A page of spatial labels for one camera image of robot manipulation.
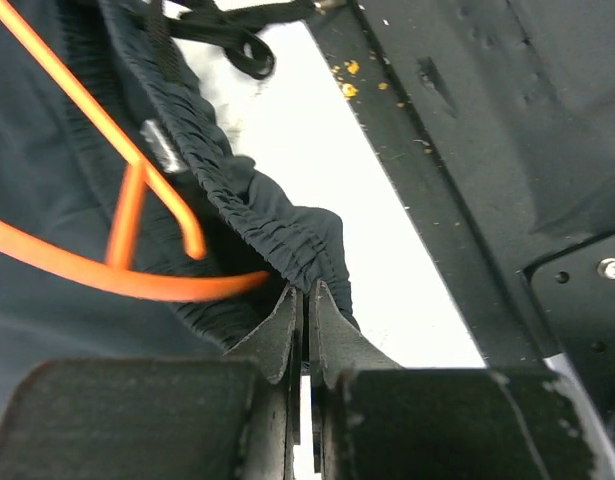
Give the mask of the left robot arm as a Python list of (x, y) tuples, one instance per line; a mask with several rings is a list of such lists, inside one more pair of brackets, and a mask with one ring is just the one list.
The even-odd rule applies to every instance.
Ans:
[[(352, 328), (319, 282), (222, 364), (249, 478), (283, 474), (302, 353), (311, 358), (316, 469), (326, 479), (615, 479), (615, 296), (585, 247), (542, 262), (533, 296), (560, 343), (520, 334), (504, 306), (471, 335), (426, 254), (380, 232), (346, 244)], [(600, 312), (591, 310), (601, 297)]]

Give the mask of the dark navy shorts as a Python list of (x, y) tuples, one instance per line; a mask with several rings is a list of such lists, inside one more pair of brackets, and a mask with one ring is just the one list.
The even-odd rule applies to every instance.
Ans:
[(218, 356), (286, 284), (353, 316), (343, 226), (234, 152), (179, 42), (265, 80), (313, 1), (0, 1), (0, 414), (42, 362)]

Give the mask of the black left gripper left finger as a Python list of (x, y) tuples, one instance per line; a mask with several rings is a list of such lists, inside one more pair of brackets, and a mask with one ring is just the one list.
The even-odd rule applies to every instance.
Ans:
[(270, 315), (226, 357), (258, 368), (243, 425), (237, 479), (292, 479), (300, 443), (303, 295), (287, 286)]

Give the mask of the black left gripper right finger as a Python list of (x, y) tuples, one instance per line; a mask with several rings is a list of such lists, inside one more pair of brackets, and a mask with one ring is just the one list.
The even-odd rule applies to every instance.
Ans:
[(333, 400), (339, 376), (348, 370), (402, 366), (343, 316), (323, 280), (309, 294), (308, 337), (314, 467), (323, 479), (334, 479)]

